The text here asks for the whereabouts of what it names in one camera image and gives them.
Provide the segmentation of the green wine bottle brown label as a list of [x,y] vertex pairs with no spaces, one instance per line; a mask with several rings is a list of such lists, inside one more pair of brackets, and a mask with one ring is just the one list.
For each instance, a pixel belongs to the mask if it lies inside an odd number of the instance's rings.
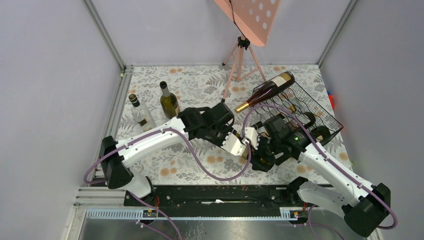
[[250,145],[249,141],[248,141],[247,139],[245,139],[245,138],[241,135],[241,133],[240,133],[240,132],[238,132],[238,138],[240,139],[240,141],[241,141],[241,142],[243,142],[243,143],[246,145],[246,149],[245,149],[245,151],[244,151],[243,155],[242,155],[242,156],[240,156],[240,157],[241,157],[241,158],[243,158],[243,159],[247,159],[247,158],[248,158],[248,154],[249,154],[249,153],[251,153],[252,151],[256,150],[256,149],[254,149],[254,148]]

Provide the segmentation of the olive wine bottle black cap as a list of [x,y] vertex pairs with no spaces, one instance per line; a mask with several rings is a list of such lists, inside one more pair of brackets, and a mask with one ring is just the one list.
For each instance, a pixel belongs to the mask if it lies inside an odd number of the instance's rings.
[[279,166],[285,161],[289,160],[290,158],[294,158],[295,160],[298,160],[299,154],[292,151],[283,151],[281,153],[276,154],[275,156],[274,164]]

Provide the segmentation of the dark wine bottle beside arm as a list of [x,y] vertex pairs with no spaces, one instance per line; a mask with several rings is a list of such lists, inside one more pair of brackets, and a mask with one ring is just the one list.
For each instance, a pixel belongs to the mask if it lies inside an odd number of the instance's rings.
[[180,105],[178,103],[177,97],[175,94],[169,91],[168,85],[165,81],[161,81],[159,86],[162,90],[162,96],[160,97],[162,110],[168,119],[172,119],[180,112]]

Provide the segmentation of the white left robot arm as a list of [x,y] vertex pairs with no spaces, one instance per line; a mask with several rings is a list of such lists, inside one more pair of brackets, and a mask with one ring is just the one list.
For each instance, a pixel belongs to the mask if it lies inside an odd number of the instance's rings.
[[142,158],[174,144],[202,139],[226,152],[241,156],[246,146],[232,127],[234,114],[220,102],[214,107],[188,107],[164,124],[135,137],[115,140],[102,139],[100,166],[109,189],[126,190],[135,194],[144,206],[152,204],[155,192],[148,177],[131,172]]

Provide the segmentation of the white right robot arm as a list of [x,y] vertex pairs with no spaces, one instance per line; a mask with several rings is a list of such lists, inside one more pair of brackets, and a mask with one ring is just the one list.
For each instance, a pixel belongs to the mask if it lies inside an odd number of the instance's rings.
[[253,169],[265,172],[289,158],[312,167],[333,189],[298,177],[288,186],[287,201],[293,206],[307,202],[322,207],[341,217],[359,236],[369,237],[393,213],[391,190],[384,183],[373,184],[335,159],[322,145],[331,134],[329,129],[315,125],[313,113],[303,115],[306,123],[289,114],[295,123],[292,125],[280,113],[244,128],[245,138],[254,148]]

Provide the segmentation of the clear liquor bottle black cap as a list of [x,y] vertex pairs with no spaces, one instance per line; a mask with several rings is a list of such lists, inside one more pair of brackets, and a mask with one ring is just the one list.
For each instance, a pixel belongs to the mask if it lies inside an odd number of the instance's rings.
[[144,132],[156,128],[157,125],[146,103],[142,100],[139,100],[134,93],[130,94],[128,99],[132,104],[130,111],[133,119],[140,126],[140,128]]

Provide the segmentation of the red wine bottle gold cap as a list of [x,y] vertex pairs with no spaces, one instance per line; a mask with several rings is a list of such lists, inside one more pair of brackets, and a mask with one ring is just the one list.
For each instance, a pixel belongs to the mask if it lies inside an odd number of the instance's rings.
[[248,107],[269,100],[283,92],[285,89],[295,83],[295,77],[290,71],[285,71],[279,75],[267,80],[242,104],[234,110],[238,114]]

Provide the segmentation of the pink music stand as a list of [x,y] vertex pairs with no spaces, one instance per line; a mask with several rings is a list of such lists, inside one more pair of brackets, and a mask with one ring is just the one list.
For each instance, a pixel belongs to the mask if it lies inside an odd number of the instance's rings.
[[[281,5],[280,0],[216,0],[215,3],[237,27],[240,36],[222,62],[225,66],[231,56],[234,57],[228,80],[222,94],[224,102],[228,96],[232,80],[240,82],[258,71],[263,80],[265,75],[253,46],[264,47],[269,39],[275,18]],[[256,67],[242,76],[244,52],[250,52]]]

